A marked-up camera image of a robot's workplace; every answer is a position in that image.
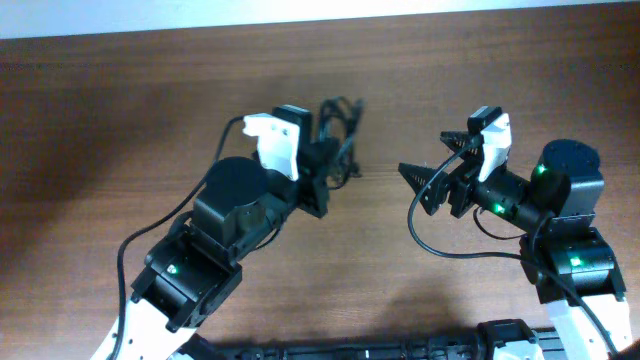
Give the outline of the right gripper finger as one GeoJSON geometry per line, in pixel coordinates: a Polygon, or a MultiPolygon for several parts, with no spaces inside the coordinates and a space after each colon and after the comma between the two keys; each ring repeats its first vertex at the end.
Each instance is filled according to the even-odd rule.
{"type": "Polygon", "coordinates": [[[446,172],[442,171],[437,174],[435,168],[408,163],[400,163],[398,172],[415,194],[425,188],[419,203],[428,215],[434,215],[447,200],[450,180],[446,172]]]}
{"type": "Polygon", "coordinates": [[[460,155],[463,161],[483,161],[483,136],[466,131],[444,131],[440,134],[440,141],[454,153],[464,150],[460,155]]]}

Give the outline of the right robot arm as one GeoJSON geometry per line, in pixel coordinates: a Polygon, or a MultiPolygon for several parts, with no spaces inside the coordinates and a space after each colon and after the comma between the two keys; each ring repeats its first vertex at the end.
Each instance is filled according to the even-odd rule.
{"type": "Polygon", "coordinates": [[[515,254],[570,359],[605,359],[632,343],[626,287],[613,249],[593,227],[604,190],[598,153],[575,140],[548,143],[528,179],[507,168],[508,135],[444,132],[453,152],[437,168],[402,163],[399,173],[429,215],[449,203],[454,217],[478,206],[523,230],[515,254]],[[446,169],[453,159],[461,164],[446,169]]]}

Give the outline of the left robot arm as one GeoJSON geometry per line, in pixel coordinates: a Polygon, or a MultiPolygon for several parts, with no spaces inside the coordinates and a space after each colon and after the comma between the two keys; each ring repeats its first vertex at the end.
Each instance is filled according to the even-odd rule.
{"type": "Polygon", "coordinates": [[[257,155],[217,161],[192,210],[146,255],[124,318],[94,358],[167,359],[177,352],[239,285],[241,260],[295,209],[326,214],[326,178],[339,148],[335,138],[303,146],[296,181],[265,169],[257,155]]]}

